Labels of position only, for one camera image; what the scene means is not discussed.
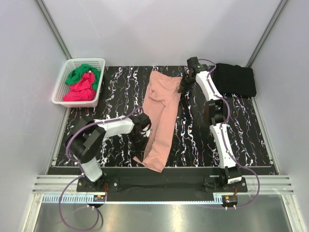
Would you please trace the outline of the pink printed t-shirt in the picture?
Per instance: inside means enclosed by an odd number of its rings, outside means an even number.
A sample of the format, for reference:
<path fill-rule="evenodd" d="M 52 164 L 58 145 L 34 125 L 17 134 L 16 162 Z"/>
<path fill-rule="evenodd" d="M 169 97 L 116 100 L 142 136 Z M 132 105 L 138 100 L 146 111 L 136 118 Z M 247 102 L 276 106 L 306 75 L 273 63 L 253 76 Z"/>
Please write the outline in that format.
<path fill-rule="evenodd" d="M 143 159 L 133 159 L 158 173 L 165 168 L 171 150 L 181 98 L 181 79 L 152 71 L 142 104 L 143 112 L 150 118 L 152 125 Z"/>

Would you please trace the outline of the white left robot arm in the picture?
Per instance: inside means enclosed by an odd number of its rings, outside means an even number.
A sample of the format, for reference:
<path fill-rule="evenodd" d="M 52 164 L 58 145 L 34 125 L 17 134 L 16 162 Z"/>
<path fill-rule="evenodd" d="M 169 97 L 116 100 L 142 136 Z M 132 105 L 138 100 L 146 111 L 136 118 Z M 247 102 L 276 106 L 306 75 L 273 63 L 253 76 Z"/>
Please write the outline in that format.
<path fill-rule="evenodd" d="M 77 163 L 87 185 L 93 191 L 100 191 L 107 187 L 105 174 L 96 160 L 102 141 L 126 134 L 131 142 L 130 152 L 142 159 L 149 141 L 151 125 L 151 120 L 145 113 L 108 120 L 82 118 L 66 141 L 66 155 Z"/>

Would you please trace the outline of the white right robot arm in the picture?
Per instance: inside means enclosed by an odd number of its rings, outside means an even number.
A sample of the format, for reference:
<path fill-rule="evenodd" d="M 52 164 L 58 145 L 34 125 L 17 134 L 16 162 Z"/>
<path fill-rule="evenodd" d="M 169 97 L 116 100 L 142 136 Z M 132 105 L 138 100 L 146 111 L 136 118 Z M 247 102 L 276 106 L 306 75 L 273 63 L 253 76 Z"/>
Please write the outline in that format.
<path fill-rule="evenodd" d="M 188 71 L 180 82 L 178 92 L 184 93 L 197 83 L 206 99 L 206 106 L 203 113 L 204 122 L 209 127 L 219 154 L 219 180 L 214 185 L 206 184 L 212 189 L 220 187 L 223 191 L 236 193 L 241 185 L 242 174 L 239 164 L 237 164 L 233 154 L 228 133 L 227 124 L 230 118 L 230 106 L 227 100 L 223 98 L 217 90 L 212 78 L 213 68 L 208 70 L 206 64 L 200 64 L 197 57 L 191 57 L 187 60 Z"/>

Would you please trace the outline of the black folded t-shirt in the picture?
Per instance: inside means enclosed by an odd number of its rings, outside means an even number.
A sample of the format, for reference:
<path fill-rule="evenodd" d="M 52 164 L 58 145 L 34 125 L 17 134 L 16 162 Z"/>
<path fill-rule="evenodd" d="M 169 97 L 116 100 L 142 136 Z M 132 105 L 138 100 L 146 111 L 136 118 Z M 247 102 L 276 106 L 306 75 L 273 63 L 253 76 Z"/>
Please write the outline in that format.
<path fill-rule="evenodd" d="M 222 94 L 255 97 L 257 94 L 252 68 L 217 63 L 212 80 Z"/>

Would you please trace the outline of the left small electronics module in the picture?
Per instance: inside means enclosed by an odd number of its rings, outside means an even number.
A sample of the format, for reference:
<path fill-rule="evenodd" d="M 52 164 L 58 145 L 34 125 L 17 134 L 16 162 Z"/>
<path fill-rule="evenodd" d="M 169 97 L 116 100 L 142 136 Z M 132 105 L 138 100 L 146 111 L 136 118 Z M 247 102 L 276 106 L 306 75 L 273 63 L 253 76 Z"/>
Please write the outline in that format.
<path fill-rule="evenodd" d="M 95 201 L 95 202 L 105 202 L 106 201 L 106 195 L 94 195 L 93 201 Z"/>

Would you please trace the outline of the small electronics module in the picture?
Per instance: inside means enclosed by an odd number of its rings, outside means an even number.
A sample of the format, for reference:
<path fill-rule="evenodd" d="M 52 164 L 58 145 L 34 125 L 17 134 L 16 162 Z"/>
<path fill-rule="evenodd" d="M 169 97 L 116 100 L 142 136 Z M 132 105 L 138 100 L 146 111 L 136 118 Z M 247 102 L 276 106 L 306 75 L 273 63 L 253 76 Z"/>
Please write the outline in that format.
<path fill-rule="evenodd" d="M 223 196 L 222 201 L 223 201 L 222 207 L 236 208 L 238 204 L 238 196 L 237 195 Z"/>
<path fill-rule="evenodd" d="M 106 195 L 94 195 L 93 201 L 95 201 L 95 202 L 105 202 L 106 201 Z"/>

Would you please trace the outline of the red crumpled t-shirt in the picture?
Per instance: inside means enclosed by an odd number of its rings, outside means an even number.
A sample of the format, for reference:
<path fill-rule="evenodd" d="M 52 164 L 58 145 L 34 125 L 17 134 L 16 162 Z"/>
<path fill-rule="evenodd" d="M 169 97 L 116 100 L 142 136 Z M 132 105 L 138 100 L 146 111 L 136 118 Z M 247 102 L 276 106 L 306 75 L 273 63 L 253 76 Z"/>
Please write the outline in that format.
<path fill-rule="evenodd" d="M 70 90 L 63 97 L 64 102 L 84 102 L 92 101 L 95 98 L 96 91 L 93 90 L 92 84 L 95 81 L 95 75 L 86 72 L 82 75 L 81 80 L 70 85 Z"/>

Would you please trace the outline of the white plastic basket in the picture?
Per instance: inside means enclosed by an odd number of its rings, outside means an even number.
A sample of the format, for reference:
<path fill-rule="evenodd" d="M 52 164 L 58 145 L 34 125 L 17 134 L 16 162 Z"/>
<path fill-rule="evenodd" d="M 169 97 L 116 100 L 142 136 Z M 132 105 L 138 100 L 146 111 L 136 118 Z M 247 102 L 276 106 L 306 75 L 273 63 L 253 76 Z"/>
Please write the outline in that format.
<path fill-rule="evenodd" d="M 105 60 L 102 58 L 67 60 L 59 74 L 52 102 L 67 108 L 96 107 L 104 68 Z"/>

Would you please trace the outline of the green crumpled t-shirt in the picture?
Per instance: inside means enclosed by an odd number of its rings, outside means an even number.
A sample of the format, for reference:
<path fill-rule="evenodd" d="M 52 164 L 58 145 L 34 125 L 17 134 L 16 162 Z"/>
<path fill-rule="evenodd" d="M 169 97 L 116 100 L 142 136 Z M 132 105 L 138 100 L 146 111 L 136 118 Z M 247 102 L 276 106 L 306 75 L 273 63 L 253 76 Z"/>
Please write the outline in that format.
<path fill-rule="evenodd" d="M 77 84 L 81 80 L 83 74 L 87 73 L 88 71 L 91 71 L 95 76 L 95 80 L 92 82 L 92 88 L 93 90 L 97 91 L 101 71 L 99 71 L 97 68 L 92 67 L 91 65 L 88 65 L 88 64 L 82 64 L 81 66 L 71 71 L 65 81 L 65 84 L 69 86 L 73 84 Z"/>

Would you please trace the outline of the right small electronics module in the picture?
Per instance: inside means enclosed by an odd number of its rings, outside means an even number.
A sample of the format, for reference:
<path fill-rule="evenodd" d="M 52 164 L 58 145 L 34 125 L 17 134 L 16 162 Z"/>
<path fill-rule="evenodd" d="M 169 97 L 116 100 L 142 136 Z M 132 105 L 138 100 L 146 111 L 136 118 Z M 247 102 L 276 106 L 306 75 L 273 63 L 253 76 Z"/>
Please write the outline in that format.
<path fill-rule="evenodd" d="M 223 201 L 222 207 L 236 208 L 238 204 L 238 196 L 237 195 L 223 196 L 222 201 Z"/>

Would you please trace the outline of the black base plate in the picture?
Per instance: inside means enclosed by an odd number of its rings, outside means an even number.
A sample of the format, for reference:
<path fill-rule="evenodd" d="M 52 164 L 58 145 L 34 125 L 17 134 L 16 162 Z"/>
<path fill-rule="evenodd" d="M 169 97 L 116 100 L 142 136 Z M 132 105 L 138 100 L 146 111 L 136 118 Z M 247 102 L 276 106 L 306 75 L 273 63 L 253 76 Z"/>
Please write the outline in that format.
<path fill-rule="evenodd" d="M 218 187 L 212 189 L 219 178 L 214 176 L 116 176 L 105 177 L 107 187 L 93 190 L 84 177 L 78 181 L 78 192 L 103 193 L 107 191 L 109 202 L 206 202 L 213 201 L 214 194 L 234 194 Z M 242 179 L 237 193 L 248 192 L 247 183 Z"/>

